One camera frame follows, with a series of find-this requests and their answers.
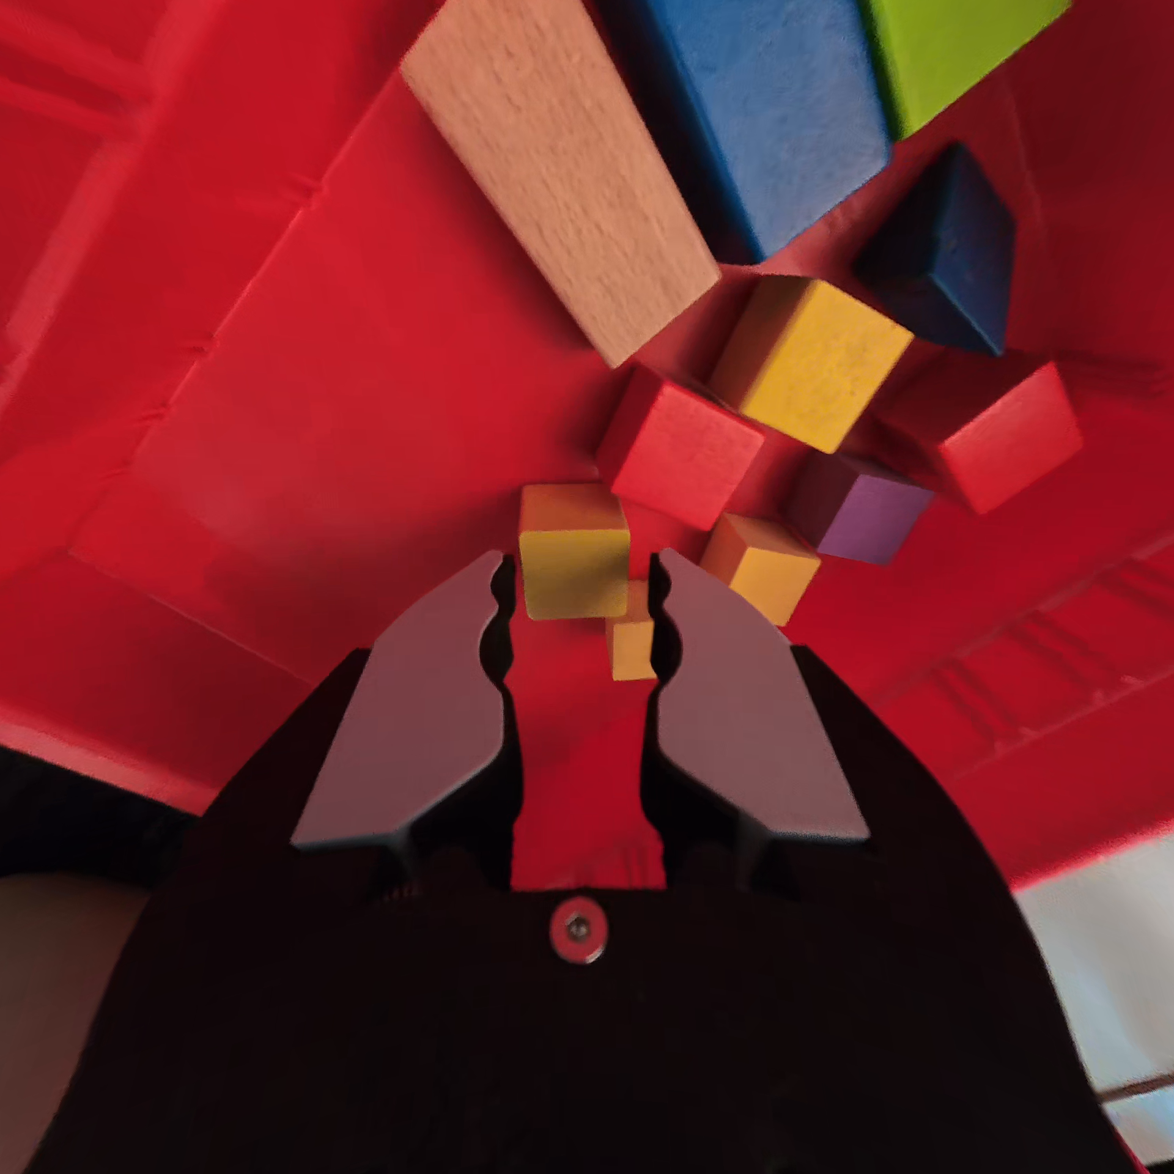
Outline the purple wooden cube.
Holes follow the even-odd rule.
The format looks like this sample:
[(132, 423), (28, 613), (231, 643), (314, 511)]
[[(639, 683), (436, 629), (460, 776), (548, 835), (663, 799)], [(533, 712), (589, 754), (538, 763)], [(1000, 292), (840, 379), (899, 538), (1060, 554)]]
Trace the purple wooden cube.
[(797, 474), (783, 517), (818, 554), (885, 566), (934, 496), (873, 460), (813, 451)]

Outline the large yellow wooden block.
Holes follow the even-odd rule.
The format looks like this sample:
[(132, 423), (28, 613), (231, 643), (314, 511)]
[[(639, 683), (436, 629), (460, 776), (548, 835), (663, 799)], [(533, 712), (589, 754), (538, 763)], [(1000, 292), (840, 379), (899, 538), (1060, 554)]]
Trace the large yellow wooden block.
[(699, 566), (785, 628), (807, 593), (822, 559), (783, 525), (725, 513)]

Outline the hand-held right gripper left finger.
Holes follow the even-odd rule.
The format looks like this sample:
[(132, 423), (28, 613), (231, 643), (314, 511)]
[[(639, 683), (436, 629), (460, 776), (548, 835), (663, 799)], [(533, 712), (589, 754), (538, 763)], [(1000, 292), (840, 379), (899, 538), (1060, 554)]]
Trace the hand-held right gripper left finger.
[(374, 641), (291, 845), (377, 846), (403, 873), (472, 857), (509, 890), (524, 767), (508, 673), (515, 565), (490, 550)]

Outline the tan wooden block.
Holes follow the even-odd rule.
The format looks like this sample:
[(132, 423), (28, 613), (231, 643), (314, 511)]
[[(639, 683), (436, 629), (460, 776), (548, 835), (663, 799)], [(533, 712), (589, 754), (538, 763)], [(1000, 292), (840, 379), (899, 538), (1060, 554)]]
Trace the tan wooden block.
[(584, 3), (443, 3), (400, 72), (609, 369), (720, 282)]

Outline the blue wooden block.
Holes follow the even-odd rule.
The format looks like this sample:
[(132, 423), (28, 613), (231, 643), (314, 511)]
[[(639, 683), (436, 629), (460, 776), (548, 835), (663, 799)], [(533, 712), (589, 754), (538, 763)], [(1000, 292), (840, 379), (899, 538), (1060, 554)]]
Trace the blue wooden block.
[(615, 3), (611, 39), (713, 256), (770, 259), (887, 168), (852, 2)]
[(866, 292), (931, 345), (1002, 357), (1017, 224), (976, 158), (946, 144), (851, 262)]

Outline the red wooden cube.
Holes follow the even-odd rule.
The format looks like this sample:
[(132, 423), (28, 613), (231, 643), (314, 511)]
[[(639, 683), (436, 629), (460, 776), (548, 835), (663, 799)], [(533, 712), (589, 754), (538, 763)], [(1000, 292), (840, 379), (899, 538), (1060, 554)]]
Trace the red wooden cube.
[(1072, 460), (1084, 439), (1059, 366), (945, 351), (876, 417), (910, 469), (988, 514)]
[(708, 532), (764, 442), (756, 427), (707, 396), (635, 364), (595, 463), (617, 498)]

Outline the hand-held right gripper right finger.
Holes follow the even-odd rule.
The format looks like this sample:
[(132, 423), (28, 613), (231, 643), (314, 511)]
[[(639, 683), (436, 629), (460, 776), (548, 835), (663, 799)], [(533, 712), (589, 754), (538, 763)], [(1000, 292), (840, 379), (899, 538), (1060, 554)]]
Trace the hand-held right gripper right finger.
[(650, 664), (639, 802), (668, 888), (698, 857), (738, 888), (770, 887), (788, 845), (870, 839), (792, 643), (672, 548), (650, 560)]

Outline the person's right forearm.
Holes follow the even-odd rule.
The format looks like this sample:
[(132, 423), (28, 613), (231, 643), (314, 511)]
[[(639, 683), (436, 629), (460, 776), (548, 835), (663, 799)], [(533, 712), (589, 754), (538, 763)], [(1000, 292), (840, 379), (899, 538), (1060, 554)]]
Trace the person's right forearm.
[(69, 873), (2, 881), (2, 1171), (30, 1164), (150, 896)]

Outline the green wooden block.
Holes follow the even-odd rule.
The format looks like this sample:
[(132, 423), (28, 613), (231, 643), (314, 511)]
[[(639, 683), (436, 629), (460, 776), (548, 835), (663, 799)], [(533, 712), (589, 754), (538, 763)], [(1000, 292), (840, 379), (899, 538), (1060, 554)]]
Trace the green wooden block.
[(909, 140), (1069, 2), (860, 2), (891, 138)]

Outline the red plastic bin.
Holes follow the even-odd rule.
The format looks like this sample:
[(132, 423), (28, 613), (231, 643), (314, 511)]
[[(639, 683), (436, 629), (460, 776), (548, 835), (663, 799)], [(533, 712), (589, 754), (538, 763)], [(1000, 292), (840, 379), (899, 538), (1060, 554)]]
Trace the red plastic bin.
[[(190, 812), (352, 647), (596, 481), (624, 396), (400, 77), (440, 3), (3, 3), (3, 743)], [(1008, 345), (1080, 450), (786, 634), (1017, 884), (1171, 833), (1171, 3), (1068, 11), (765, 273), (851, 262), (946, 144), (1018, 221)]]

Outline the small yellow wooden cube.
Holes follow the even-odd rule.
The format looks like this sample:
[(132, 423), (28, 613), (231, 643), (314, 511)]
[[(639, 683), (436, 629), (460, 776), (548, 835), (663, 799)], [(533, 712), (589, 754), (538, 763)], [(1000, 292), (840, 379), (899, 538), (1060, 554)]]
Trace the small yellow wooden cube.
[(654, 622), (648, 607), (648, 581), (627, 583), (627, 610), (606, 617), (606, 650), (611, 679), (617, 683), (654, 680), (651, 665)]

